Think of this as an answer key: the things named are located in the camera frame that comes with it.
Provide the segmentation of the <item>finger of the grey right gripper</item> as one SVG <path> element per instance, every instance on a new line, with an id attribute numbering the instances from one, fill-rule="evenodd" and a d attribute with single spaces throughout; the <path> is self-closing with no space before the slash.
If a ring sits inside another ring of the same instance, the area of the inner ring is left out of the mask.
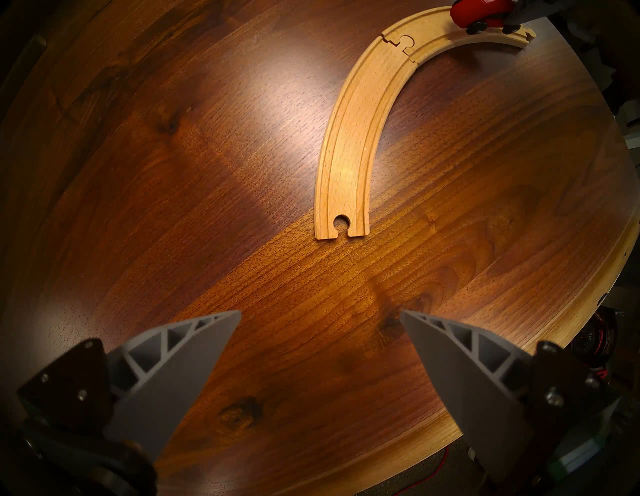
<path id="1" fill-rule="evenodd" d="M 575 4 L 574 0 L 519 0 L 512 1 L 513 9 L 504 20 L 504 27 L 518 27 L 523 23 L 548 17 L 566 10 Z"/>

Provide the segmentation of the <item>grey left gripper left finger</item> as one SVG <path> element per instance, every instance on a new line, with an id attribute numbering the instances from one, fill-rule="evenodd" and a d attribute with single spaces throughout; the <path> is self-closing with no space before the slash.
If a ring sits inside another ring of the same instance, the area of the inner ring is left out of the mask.
<path id="1" fill-rule="evenodd" d="M 81 341 L 17 390 L 29 417 L 69 433 L 132 441 L 152 460 L 198 399 L 241 311 L 148 329 L 106 352 Z"/>

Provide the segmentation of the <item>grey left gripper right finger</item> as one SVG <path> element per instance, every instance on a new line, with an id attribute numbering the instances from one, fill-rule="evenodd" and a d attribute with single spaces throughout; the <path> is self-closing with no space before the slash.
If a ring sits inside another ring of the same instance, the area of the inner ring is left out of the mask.
<path id="1" fill-rule="evenodd" d="M 483 328 L 402 310 L 400 321 L 485 485 L 581 485 L 620 395 L 560 345 L 534 354 Z"/>

